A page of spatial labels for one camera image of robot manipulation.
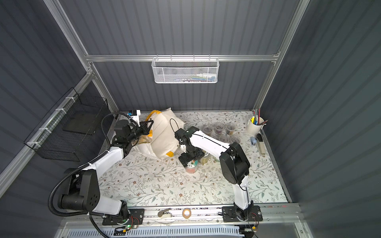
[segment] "black cable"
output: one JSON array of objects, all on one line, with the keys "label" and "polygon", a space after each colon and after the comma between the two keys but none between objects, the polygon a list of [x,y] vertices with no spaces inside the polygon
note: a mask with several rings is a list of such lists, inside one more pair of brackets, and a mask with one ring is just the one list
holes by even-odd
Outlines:
[{"label": "black cable", "polygon": [[246,193],[247,193],[247,188],[246,188],[246,190],[244,190],[244,189],[241,187],[241,185],[238,184],[238,186],[239,186],[239,188],[240,188],[242,191],[246,191]]},{"label": "black cable", "polygon": [[99,229],[99,227],[96,225],[94,219],[93,219],[93,216],[91,214],[89,214],[89,218],[90,218],[90,221],[91,221],[91,224],[95,227],[95,229],[101,234],[101,236],[103,236],[104,238],[110,238],[109,236],[107,236],[105,233],[103,233],[103,231],[101,231]]},{"label": "black cable", "polygon": [[[247,201],[249,201],[249,192],[248,192],[248,189],[246,189],[246,196],[247,196]],[[258,238],[258,236],[255,234],[253,228],[251,227],[251,225],[250,225],[250,223],[249,223],[249,209],[247,209],[246,217],[247,217],[247,224],[249,225],[249,227],[250,227],[250,229],[251,229],[251,232]]]},{"label": "black cable", "polygon": [[171,125],[171,127],[172,127],[171,120],[174,120],[174,121],[176,122],[177,130],[180,129],[180,128],[179,128],[179,125],[177,124],[177,121],[176,121],[175,119],[173,119],[173,118],[171,118],[171,119],[169,120],[169,124]]},{"label": "black cable", "polygon": [[225,149],[227,149],[227,150],[228,150],[228,148],[226,148],[225,146],[223,146],[223,145],[220,145],[220,144],[218,144],[217,142],[215,142],[215,141],[212,141],[211,139],[209,139],[209,138],[207,138],[207,137],[205,137],[205,136],[201,136],[201,137],[204,137],[205,139],[208,139],[208,140],[210,140],[211,142],[213,142],[213,143],[216,143],[217,145],[219,145],[219,146],[222,146],[223,148],[225,148]]},{"label": "black cable", "polygon": [[53,213],[54,215],[56,216],[60,216],[60,217],[70,217],[70,216],[76,216],[76,215],[83,215],[83,214],[87,214],[88,212],[87,211],[79,211],[79,212],[60,212],[58,211],[54,205],[53,205],[53,197],[56,193],[56,191],[58,190],[58,188],[61,186],[61,184],[68,178],[70,178],[73,174],[77,173],[78,171],[86,168],[87,166],[89,166],[90,164],[96,162],[97,160],[99,160],[100,158],[102,158],[104,155],[107,154],[107,150],[104,151],[103,153],[101,153],[100,155],[98,155],[96,158],[92,159],[90,162],[76,168],[75,170],[71,171],[70,173],[68,173],[67,175],[65,175],[65,177],[63,177],[61,179],[61,181],[59,181],[56,186],[53,188],[53,190],[50,192],[50,195],[49,195],[49,198],[48,198],[48,208],[49,210],[51,211],[51,213]]},{"label": "black cable", "polygon": [[102,128],[103,135],[104,135],[104,137],[106,138],[106,141],[107,141],[107,146],[108,146],[108,149],[107,149],[107,150],[110,149],[110,145],[111,145],[111,143],[110,143],[109,138],[107,137],[107,134],[104,132],[104,129],[103,129],[103,121],[104,121],[104,119],[105,119],[106,117],[111,116],[111,115],[115,115],[115,114],[118,114],[118,115],[122,115],[122,116],[127,117],[127,118],[130,120],[130,122],[134,123],[135,126],[138,127],[137,122],[134,121],[130,115],[125,114],[125,113],[122,113],[122,112],[112,112],[112,113],[107,114],[106,116],[104,116],[104,118],[103,118],[102,121],[101,121],[101,128]]},{"label": "black cable", "polygon": [[235,216],[231,216],[231,215],[229,215],[229,214],[227,214],[225,212],[218,212],[217,215],[219,215],[219,216],[224,216],[225,215],[225,216],[228,216],[230,218],[235,218]]},{"label": "black cable", "polygon": [[104,132],[104,129],[103,129],[103,121],[106,117],[110,116],[110,115],[114,115],[114,114],[119,114],[119,115],[123,115],[125,117],[127,117],[130,121],[132,121],[132,123],[134,123],[136,126],[138,126],[138,124],[136,123],[136,121],[134,121],[130,115],[127,115],[125,113],[121,113],[121,112],[113,112],[113,113],[110,113],[110,114],[107,114],[106,116],[104,116],[104,118],[102,119],[101,121],[101,129],[102,129],[102,132],[103,132],[103,135],[104,137],[106,138],[106,141],[107,141],[107,149],[101,153],[100,155],[98,155],[97,157],[95,157],[94,159],[92,159],[90,162],[84,164],[84,165],[81,165],[80,167],[76,168],[75,170],[71,171],[70,173],[68,173],[67,175],[65,175],[61,181],[59,181],[56,186],[53,188],[53,190],[50,192],[50,195],[49,195],[49,198],[48,198],[48,208],[50,210],[51,213],[53,213],[54,215],[56,216],[60,216],[60,217],[70,217],[70,216],[76,216],[76,215],[83,215],[83,214],[87,214],[88,212],[87,211],[78,211],[78,212],[60,212],[58,211],[54,205],[53,205],[53,198],[54,198],[54,195],[56,194],[58,188],[61,186],[61,184],[67,180],[68,178],[70,178],[73,174],[77,173],[78,171],[80,170],[83,170],[84,168],[86,168],[87,166],[89,166],[90,164],[93,164],[94,162],[98,161],[100,158],[102,158],[103,156],[105,156],[108,151],[110,150],[110,146],[111,146],[111,143],[110,143],[110,140],[109,138],[107,137],[106,133]]}]

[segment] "white cup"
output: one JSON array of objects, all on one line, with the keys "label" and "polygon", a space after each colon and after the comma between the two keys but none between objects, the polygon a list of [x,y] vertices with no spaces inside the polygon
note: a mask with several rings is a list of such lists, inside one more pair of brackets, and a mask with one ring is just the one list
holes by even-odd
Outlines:
[{"label": "white cup", "polygon": [[[259,118],[259,124],[261,124],[262,122],[264,122],[263,118],[260,117]],[[263,125],[254,125],[252,122],[251,122],[251,118],[249,119],[248,123],[247,123],[247,127],[246,127],[246,131],[249,135],[251,136],[256,136],[260,130],[263,128],[265,124]]]}]

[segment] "tape roll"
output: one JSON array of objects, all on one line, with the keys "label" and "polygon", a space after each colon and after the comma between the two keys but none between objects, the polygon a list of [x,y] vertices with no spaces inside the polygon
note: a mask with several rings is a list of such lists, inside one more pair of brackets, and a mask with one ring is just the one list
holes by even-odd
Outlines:
[{"label": "tape roll", "polygon": [[182,211],[182,216],[183,216],[185,219],[190,218],[190,217],[191,217],[191,214],[192,214],[192,212],[191,212],[191,210],[190,210],[189,208],[186,208],[186,209],[184,209],[184,210]]}]

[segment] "mounting plate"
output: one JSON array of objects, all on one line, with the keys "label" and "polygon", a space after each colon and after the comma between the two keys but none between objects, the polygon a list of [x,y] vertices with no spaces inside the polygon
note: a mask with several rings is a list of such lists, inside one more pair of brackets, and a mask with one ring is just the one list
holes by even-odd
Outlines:
[{"label": "mounting plate", "polygon": [[[222,207],[222,213],[228,214],[228,216],[223,215],[224,222],[240,222],[240,220],[237,218],[237,216],[235,214],[235,207],[234,206]],[[249,222],[263,221],[262,212],[261,212],[261,209],[259,206],[253,206],[251,211],[250,211],[250,214],[251,213],[254,213],[256,216],[254,216],[254,215],[250,216],[249,215]]]},{"label": "mounting plate", "polygon": [[[126,225],[132,224],[131,215],[134,217],[134,225],[137,225],[136,218],[139,221],[139,225],[143,223],[143,217],[144,217],[144,209],[129,209],[130,211],[130,218],[127,221]],[[122,223],[122,220],[120,218],[114,218],[113,216],[107,216],[103,219],[102,225],[118,225],[118,223]]]}]

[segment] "black wire basket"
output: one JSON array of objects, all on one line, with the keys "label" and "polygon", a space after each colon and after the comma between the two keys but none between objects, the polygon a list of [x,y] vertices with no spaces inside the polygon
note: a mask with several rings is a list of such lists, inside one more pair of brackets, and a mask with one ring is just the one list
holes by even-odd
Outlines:
[{"label": "black wire basket", "polygon": [[[105,140],[101,120],[110,113],[107,99],[76,94],[54,113],[43,128],[39,123],[33,131],[38,133],[32,132],[24,144],[44,159],[85,163],[95,158]],[[106,133],[112,120],[105,119]]]}]

